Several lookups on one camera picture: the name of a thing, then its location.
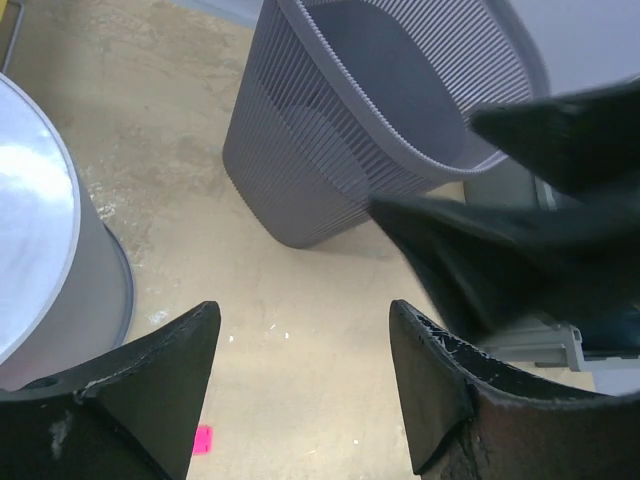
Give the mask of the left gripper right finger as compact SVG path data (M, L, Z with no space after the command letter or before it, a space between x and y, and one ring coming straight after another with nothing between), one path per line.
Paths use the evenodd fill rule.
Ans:
M639 396L497 360L404 300L389 310L412 470L422 479L636 479Z

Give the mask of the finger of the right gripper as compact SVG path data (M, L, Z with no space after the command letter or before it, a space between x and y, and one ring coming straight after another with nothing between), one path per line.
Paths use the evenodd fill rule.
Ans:
M528 103L485 106L474 133L574 199L639 188L637 79Z
M639 199L556 211L374 196L369 214L408 260L445 326L487 340L529 319L590 340L639 337Z

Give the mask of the dark grey mesh basket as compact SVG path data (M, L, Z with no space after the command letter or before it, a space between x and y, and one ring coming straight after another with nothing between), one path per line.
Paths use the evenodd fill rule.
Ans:
M309 248L365 222L374 193L492 169L470 115L549 90L507 1L266 1L223 164L275 240Z

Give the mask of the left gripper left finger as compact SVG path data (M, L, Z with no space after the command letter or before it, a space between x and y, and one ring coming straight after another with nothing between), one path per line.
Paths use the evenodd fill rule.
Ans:
M1 393L4 479L183 479L212 371L219 305Z

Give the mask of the light grey round bin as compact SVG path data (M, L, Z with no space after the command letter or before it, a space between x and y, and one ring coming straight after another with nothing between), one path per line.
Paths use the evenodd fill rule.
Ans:
M1 386L17 390L122 345L133 273L38 104L1 79Z

